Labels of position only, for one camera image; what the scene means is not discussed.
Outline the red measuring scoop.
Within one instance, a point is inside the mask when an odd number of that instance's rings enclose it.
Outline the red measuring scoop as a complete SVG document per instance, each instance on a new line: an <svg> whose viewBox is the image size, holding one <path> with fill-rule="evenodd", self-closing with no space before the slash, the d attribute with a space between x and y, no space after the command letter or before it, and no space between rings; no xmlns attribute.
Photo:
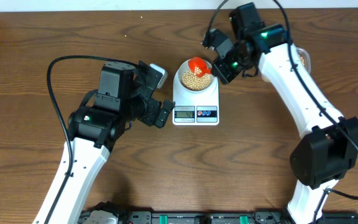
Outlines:
<svg viewBox="0 0 358 224"><path fill-rule="evenodd" d="M202 78L206 74L211 73L211 69L208 67L206 61L199 57L189 59L188 66L198 78Z"/></svg>

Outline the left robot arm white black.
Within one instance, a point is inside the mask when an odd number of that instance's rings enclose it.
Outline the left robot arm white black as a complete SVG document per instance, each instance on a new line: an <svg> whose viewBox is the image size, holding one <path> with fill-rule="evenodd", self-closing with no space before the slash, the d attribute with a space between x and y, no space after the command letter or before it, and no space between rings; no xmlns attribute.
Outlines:
<svg viewBox="0 0 358 224"><path fill-rule="evenodd" d="M62 159L35 223L76 223L96 176L130 123L165 126L175 104L152 95L167 76L156 64L105 62L98 89L89 91L63 124Z"/></svg>

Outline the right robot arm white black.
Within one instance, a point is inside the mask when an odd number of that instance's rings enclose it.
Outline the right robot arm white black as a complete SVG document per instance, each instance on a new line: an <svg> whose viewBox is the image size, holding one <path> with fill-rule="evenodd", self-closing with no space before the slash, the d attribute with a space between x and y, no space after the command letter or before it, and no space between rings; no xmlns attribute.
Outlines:
<svg viewBox="0 0 358 224"><path fill-rule="evenodd" d="M230 12L236 41L209 29L205 46L217 52L212 73L223 84L255 69L276 89L300 135L290 156L297 183L279 223L358 223L356 213L324 213L334 186L356 164L358 119L345 118L323 95L302 64L287 25L265 25L255 5Z"/></svg>

